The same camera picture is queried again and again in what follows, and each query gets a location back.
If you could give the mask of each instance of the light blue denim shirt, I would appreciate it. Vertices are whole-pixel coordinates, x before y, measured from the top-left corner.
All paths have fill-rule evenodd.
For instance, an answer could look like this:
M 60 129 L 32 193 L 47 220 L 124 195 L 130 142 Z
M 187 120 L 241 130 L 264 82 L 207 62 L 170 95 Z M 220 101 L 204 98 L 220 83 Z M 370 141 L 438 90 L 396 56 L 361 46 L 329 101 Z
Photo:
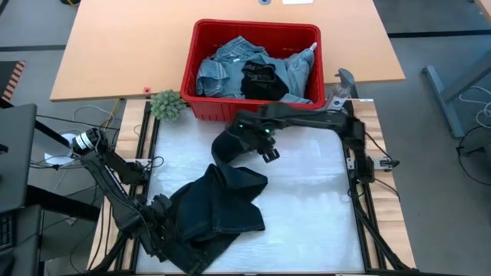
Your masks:
M 244 78 L 242 68 L 247 61 L 275 65 L 276 75 L 282 79 L 289 91 L 280 101 L 312 103 L 304 99 L 305 85 L 314 65 L 312 49 L 305 49 L 300 54 L 280 60 L 269 57 L 264 47 L 251 44 L 242 36 L 223 45 L 212 57 L 201 63 L 196 79 L 196 93 L 205 94 L 207 97 L 243 99 L 244 94 L 240 87 Z

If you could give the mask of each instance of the dark denim jeans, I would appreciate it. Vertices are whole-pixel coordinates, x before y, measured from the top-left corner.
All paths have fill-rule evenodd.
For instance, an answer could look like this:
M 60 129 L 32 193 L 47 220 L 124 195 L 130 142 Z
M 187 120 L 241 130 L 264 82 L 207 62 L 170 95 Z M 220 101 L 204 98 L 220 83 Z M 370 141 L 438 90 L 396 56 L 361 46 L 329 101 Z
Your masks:
M 204 176 L 170 197 L 172 206 L 165 226 L 174 238 L 168 239 L 162 253 L 187 274 L 201 274 L 240 233 L 265 229 L 261 212 L 251 201 L 268 179 L 229 165 L 246 151 L 224 131 L 212 145 L 216 164 L 210 164 Z

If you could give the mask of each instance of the succulent plant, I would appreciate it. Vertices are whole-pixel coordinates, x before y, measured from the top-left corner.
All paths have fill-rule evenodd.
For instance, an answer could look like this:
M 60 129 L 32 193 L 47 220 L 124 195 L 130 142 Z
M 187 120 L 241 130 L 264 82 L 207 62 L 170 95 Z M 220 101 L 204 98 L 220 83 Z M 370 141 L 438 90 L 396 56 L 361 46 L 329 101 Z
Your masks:
M 179 92 L 165 90 L 151 97 L 151 112 L 158 120 L 175 121 L 181 116 L 184 103 Z

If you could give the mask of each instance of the red small object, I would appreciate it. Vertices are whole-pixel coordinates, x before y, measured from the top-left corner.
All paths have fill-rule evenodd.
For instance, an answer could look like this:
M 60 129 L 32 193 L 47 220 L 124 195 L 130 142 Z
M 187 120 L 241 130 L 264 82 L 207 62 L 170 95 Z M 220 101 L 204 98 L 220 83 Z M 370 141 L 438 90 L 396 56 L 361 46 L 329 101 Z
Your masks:
M 267 100 L 213 98 L 196 95 L 196 75 L 201 62 L 215 54 L 218 48 L 240 35 L 254 45 L 263 46 L 274 58 L 288 58 L 317 42 L 314 50 L 314 67 L 305 88 L 305 97 L 312 103 L 289 104 L 306 110 L 317 110 L 325 105 L 321 30 L 319 28 L 310 24 L 203 19 L 194 25 L 180 91 L 181 97 L 189 103 L 196 118 L 231 121 L 238 110 L 256 112 L 259 106 L 270 103 Z

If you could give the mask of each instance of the white fabric mat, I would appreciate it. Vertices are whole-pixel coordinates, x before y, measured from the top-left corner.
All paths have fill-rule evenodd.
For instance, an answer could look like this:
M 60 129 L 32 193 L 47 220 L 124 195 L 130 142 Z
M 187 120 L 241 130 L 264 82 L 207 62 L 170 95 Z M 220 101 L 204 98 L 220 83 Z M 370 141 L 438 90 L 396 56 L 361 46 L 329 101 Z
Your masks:
M 197 120 L 190 109 L 173 123 L 162 122 L 148 199 L 203 175 L 213 163 L 212 141 L 225 123 Z M 268 177 L 269 184 L 253 204 L 261 209 L 266 230 L 241 234 L 205 271 L 334 272 L 363 271 L 341 141 L 331 130 L 290 127 L 275 135 L 280 158 L 266 164 L 257 153 L 234 160 Z M 181 272 L 140 249 L 137 272 Z

